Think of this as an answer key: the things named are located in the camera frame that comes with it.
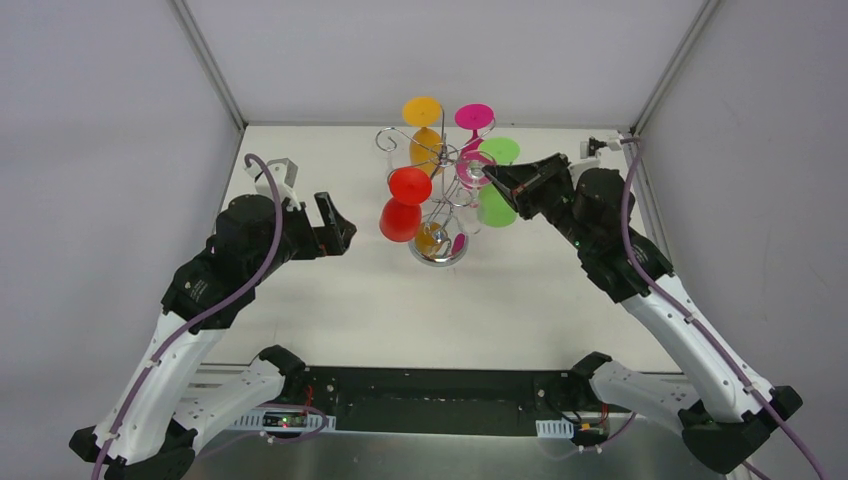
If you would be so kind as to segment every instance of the purple cable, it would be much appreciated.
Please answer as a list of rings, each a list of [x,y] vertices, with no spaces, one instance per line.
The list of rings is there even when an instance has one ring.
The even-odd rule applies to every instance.
[[[751,472],[751,473],[753,473],[754,475],[756,475],[756,476],[757,476],[757,478],[759,478],[760,480],[771,480],[770,478],[768,478],[768,475],[766,475],[765,473],[763,473],[763,472],[762,472],[762,470],[760,470],[759,468],[757,468],[757,467],[755,467],[755,466],[751,465],[750,463],[748,463],[748,462],[742,462],[742,465],[743,465],[745,468],[747,468],[749,472]]]
[[[628,418],[627,418],[627,421],[626,421],[626,422],[624,422],[624,425],[622,425],[622,426],[621,426],[621,428],[619,428],[619,429],[618,429],[615,433],[613,433],[613,434],[610,436],[610,438],[606,439],[606,441],[599,443],[599,444],[598,444],[598,446],[599,446],[599,447],[606,447],[607,445],[609,445],[609,444],[610,444],[610,442],[612,442],[613,440],[615,440],[616,438],[618,438],[618,437],[619,437],[622,433],[624,433],[624,432],[625,432],[625,430],[627,430],[628,428],[630,428],[630,425],[633,423],[633,420],[635,420],[635,419],[636,419],[636,412],[633,412],[633,413],[631,413],[631,414],[630,414],[630,417],[628,417]],[[543,453],[546,457],[548,457],[549,459],[551,459],[551,460],[553,460],[553,461],[556,461],[556,462],[561,462],[561,461],[563,461],[563,460],[566,460],[566,459],[568,459],[568,458],[571,458],[572,456],[574,456],[574,455],[576,455],[576,454],[580,453],[580,450],[579,450],[579,449],[577,449],[577,450],[572,450],[572,451],[570,451],[570,452],[566,453],[565,455],[562,455],[562,456],[556,457],[556,456],[553,456],[553,455],[549,454],[548,452],[546,452],[546,451],[545,451],[545,449],[544,449],[544,448],[542,448],[542,446],[541,446],[541,445],[539,445],[539,449],[540,449],[540,450],[542,450],[542,453]]]
[[[639,144],[640,141],[633,139],[629,142],[622,143]],[[786,433],[786,436],[789,437],[790,440],[792,440],[792,443],[794,443],[795,446],[798,447],[798,450],[801,451],[801,453],[804,455],[807,461],[810,462],[810,465],[816,471],[816,474],[818,474],[819,479],[827,480],[829,477],[827,476],[827,473],[825,473],[824,467],[821,463],[819,463],[818,459],[813,454],[813,452],[810,451],[809,447],[807,447],[804,441],[801,440],[801,437],[799,437],[798,434],[795,433],[792,427],[790,427],[780,417],[780,415],[777,413],[777,411],[775,411],[771,404],[768,403],[765,397],[763,397],[763,395],[753,387],[751,379],[748,378],[745,372],[742,371],[739,365],[736,364],[736,362],[733,360],[733,357],[730,356],[730,352],[728,352],[721,345],[715,335],[713,335],[712,332],[710,332],[709,329],[707,329],[707,327],[703,323],[701,323],[700,320],[692,316],[692,312],[690,312],[685,306],[683,306],[682,303],[677,301],[677,299],[674,298],[670,293],[666,292],[662,287],[657,285],[657,282],[651,279],[651,277],[645,272],[645,270],[642,268],[642,265],[640,265],[639,261],[636,259],[636,254],[633,251],[633,245],[630,241],[630,230],[628,229],[629,221],[627,218],[627,212],[630,208],[630,189],[633,186],[633,179],[636,177],[636,170],[638,169],[639,164],[642,162],[641,145],[638,145],[638,148],[639,150],[637,151],[637,154],[633,156],[633,163],[630,165],[630,169],[627,171],[627,178],[624,181],[624,193],[621,196],[621,237],[624,241],[624,250],[627,252],[627,258],[628,260],[630,260],[630,264],[633,266],[633,269],[636,270],[636,273],[638,273],[639,276],[642,277],[642,280],[644,280],[645,283],[647,283],[648,286],[650,286],[651,289],[654,290],[654,292],[664,298],[678,312],[680,312],[680,314],[683,315],[683,318],[693,319],[692,325],[698,330],[698,332],[701,333],[701,335],[704,336],[704,338],[707,339],[710,345],[712,345],[716,352],[718,352],[719,356],[721,356],[721,358],[725,361],[725,363],[727,363],[733,373],[739,378],[739,381],[742,382],[742,385],[751,391],[751,395],[754,396],[754,398],[760,403],[760,405],[762,405],[766,412],[768,412],[768,414],[774,419],[775,423],[777,423],[780,428]],[[768,477],[760,476],[760,478],[765,478],[766,480],[768,480]]]
[[[265,165],[265,162],[262,161],[258,156],[248,153],[244,156],[244,163],[250,166],[251,162],[256,162],[259,165],[259,168],[262,169],[262,173],[268,178],[268,185],[271,187],[271,196],[274,199],[274,237],[271,240],[271,248],[268,249],[268,255],[265,256],[265,260],[262,262],[262,265],[259,266],[259,269],[256,270],[256,273],[250,277],[250,280],[245,282],[244,285],[241,286],[238,290],[233,292],[227,298],[221,300],[214,306],[210,307],[208,310],[199,313],[191,320],[187,321],[180,328],[174,331],[168,338],[162,342],[162,345],[153,353],[153,356],[150,357],[150,361],[152,363],[158,363],[159,359],[162,358],[162,355],[165,354],[165,351],[170,347],[177,338],[180,337],[183,333],[187,332],[190,328],[194,327],[198,323],[206,320],[212,315],[220,312],[228,305],[238,300],[239,297],[247,293],[248,290],[256,286],[260,280],[262,280],[262,276],[265,275],[265,272],[268,271],[268,268],[271,266],[271,262],[274,260],[274,256],[277,253],[277,248],[280,246],[280,239],[283,236],[283,206],[282,201],[280,200],[280,192],[277,190],[277,184],[274,182],[274,176],[271,174],[271,171],[268,170],[268,167]],[[115,421],[112,422],[112,426],[109,427],[109,433],[112,435],[118,434],[118,429],[121,428],[121,424],[124,421],[124,417],[127,416],[127,412],[132,405],[133,400],[138,395],[139,390],[141,390],[141,386],[144,385],[147,377],[150,376],[150,372],[153,370],[153,367],[146,367],[136,378],[135,383],[133,383],[130,388],[127,397],[124,399],[124,402],[121,404],[121,408],[118,409],[118,414],[115,416]],[[99,480],[100,479],[100,471],[103,469],[103,463],[106,461],[106,455],[109,451],[109,447],[112,446],[113,439],[110,438],[103,443],[103,447],[100,449],[100,453],[97,455],[97,460],[94,462],[94,470],[91,472],[91,480]]]
[[[273,407],[273,408],[284,408],[286,410],[306,410],[309,413],[313,413],[313,414],[321,417],[321,426],[318,427],[316,430],[313,430],[311,432],[302,433],[302,434],[298,435],[297,437],[292,437],[292,438],[276,438],[276,437],[270,437],[270,436],[268,437],[269,439],[272,439],[273,443],[276,443],[276,444],[279,444],[279,445],[288,444],[288,443],[299,443],[299,442],[305,442],[307,440],[311,440],[312,438],[317,436],[319,433],[321,433],[321,431],[323,431],[325,428],[327,428],[330,425],[330,419],[327,417],[327,415],[325,415],[324,412],[322,412],[321,410],[318,410],[315,407],[309,407],[309,406],[306,406],[306,405],[287,405],[287,404],[276,404],[276,403],[266,403],[266,404],[263,404],[262,406],[263,407]],[[202,460],[204,458],[209,458],[212,455],[217,455],[217,454],[221,453],[222,451],[226,450],[227,448],[229,448],[230,446],[232,446],[233,444],[244,440],[245,438],[256,437],[256,436],[258,436],[258,435],[254,432],[245,433],[244,435],[239,435],[238,437],[233,438],[229,442],[227,442],[227,443],[225,443],[225,444],[223,444],[219,447],[215,447],[215,449],[213,449],[213,450],[210,450],[208,452],[203,452],[201,455],[199,455],[197,457],[197,459]]]

